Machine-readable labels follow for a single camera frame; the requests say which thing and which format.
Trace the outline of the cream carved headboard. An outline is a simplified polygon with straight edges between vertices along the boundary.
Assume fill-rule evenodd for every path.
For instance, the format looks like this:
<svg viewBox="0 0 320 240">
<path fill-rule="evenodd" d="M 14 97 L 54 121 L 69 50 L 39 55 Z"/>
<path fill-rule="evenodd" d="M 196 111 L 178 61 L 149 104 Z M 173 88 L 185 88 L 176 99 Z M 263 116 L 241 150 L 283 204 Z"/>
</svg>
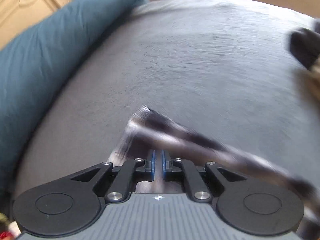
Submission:
<svg viewBox="0 0 320 240">
<path fill-rule="evenodd" d="M 1 0 L 1 48 L 71 0 Z"/>
</svg>

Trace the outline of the beige trousers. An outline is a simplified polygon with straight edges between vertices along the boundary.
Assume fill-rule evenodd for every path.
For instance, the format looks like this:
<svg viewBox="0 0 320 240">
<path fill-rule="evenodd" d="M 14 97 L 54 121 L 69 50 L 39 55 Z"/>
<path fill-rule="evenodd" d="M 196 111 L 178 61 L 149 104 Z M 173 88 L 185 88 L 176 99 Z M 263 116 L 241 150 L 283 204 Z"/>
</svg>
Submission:
<svg viewBox="0 0 320 240">
<path fill-rule="evenodd" d="M 305 62 L 303 64 L 304 70 L 301 73 L 305 87 L 310 94 L 317 100 L 320 100 L 319 88 L 319 58 L 313 63 Z"/>
</svg>

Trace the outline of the dark plaid shirt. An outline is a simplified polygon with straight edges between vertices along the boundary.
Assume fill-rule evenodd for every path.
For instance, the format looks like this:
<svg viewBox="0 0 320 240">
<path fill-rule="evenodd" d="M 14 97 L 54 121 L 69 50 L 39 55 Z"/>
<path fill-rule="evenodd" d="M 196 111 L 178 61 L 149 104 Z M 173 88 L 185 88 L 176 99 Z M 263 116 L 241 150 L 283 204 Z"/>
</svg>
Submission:
<svg viewBox="0 0 320 240">
<path fill-rule="evenodd" d="M 312 183 L 255 154 L 205 137 L 146 105 L 131 115 L 108 161 L 121 165 L 128 159 L 141 158 L 144 147 L 168 150 L 172 157 L 189 159 L 197 165 L 215 161 L 235 171 L 290 189 L 303 201 L 305 217 L 319 222 L 319 188 Z"/>
</svg>

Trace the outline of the blue pillow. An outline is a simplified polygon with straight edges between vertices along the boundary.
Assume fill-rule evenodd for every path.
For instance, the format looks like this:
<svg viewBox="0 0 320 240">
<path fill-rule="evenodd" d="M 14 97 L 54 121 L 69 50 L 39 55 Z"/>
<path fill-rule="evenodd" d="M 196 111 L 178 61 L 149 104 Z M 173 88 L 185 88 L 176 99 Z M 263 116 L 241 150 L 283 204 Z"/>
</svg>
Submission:
<svg viewBox="0 0 320 240">
<path fill-rule="evenodd" d="M 145 0 L 73 0 L 1 50 L 1 194 L 33 130 L 91 45 Z"/>
</svg>

